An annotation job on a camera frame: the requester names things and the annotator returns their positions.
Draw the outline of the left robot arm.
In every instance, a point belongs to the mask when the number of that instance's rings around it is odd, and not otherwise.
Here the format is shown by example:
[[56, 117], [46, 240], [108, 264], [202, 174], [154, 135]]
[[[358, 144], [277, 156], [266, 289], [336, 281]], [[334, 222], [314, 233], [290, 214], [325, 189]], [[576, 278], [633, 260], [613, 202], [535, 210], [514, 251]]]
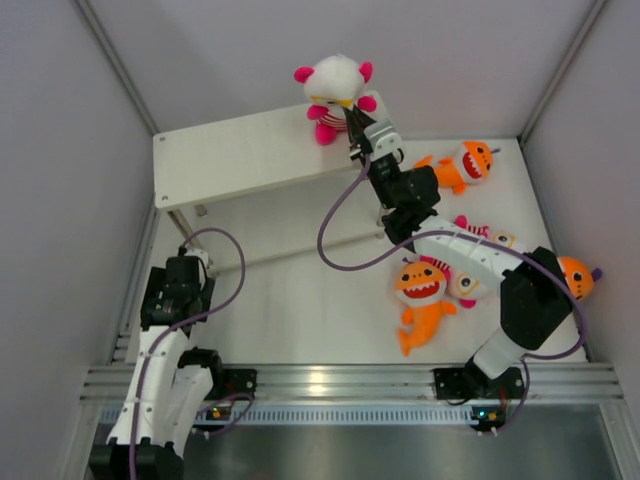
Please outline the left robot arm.
[[96, 479], [180, 479], [184, 449], [204, 399], [226, 386], [221, 361], [200, 349], [187, 319], [205, 321], [215, 281], [208, 254], [181, 248], [151, 269], [140, 308], [139, 347], [125, 401], [105, 444], [92, 447]]

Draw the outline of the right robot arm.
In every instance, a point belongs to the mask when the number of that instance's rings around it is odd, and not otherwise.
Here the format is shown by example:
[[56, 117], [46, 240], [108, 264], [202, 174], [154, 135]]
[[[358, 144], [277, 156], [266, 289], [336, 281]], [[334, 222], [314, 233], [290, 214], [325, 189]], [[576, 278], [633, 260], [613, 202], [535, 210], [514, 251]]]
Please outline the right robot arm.
[[395, 250], [442, 260], [479, 280], [500, 299], [500, 325], [472, 355], [455, 382], [460, 399], [491, 396], [505, 373], [535, 351], [576, 310], [557, 256], [539, 247], [520, 253], [475, 235], [440, 216], [439, 183], [430, 166], [402, 170], [401, 138], [389, 120], [357, 106], [343, 110], [349, 156], [359, 161], [385, 209], [384, 232]]

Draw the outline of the pink white plush with glasses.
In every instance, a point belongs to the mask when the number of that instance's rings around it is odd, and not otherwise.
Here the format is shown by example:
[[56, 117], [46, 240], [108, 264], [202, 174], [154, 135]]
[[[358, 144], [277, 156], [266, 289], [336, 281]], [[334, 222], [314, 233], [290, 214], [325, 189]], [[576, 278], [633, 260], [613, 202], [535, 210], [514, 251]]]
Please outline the pink white plush with glasses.
[[307, 118], [315, 125], [318, 144], [330, 145], [347, 131], [345, 109], [356, 106], [369, 113], [377, 110], [377, 100], [367, 93], [373, 75], [371, 62], [357, 62], [341, 54], [295, 70], [294, 80], [303, 86], [310, 101]]

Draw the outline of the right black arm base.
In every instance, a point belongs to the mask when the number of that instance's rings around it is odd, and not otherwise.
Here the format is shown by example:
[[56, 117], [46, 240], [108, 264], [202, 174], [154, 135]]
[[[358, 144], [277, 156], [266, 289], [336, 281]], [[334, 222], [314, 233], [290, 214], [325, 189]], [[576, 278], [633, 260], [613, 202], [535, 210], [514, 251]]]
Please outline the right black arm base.
[[491, 379], [474, 365], [433, 370], [438, 400], [515, 400], [524, 394], [521, 370], [510, 367]]

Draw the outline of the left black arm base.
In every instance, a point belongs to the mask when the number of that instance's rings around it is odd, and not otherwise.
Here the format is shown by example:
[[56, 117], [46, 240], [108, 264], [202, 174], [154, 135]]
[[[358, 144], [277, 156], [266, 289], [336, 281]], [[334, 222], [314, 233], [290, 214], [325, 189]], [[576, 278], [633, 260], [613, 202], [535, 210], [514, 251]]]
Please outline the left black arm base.
[[225, 367], [219, 383], [219, 396], [223, 398], [243, 393], [253, 398], [257, 387], [257, 376], [258, 372], [253, 368]]

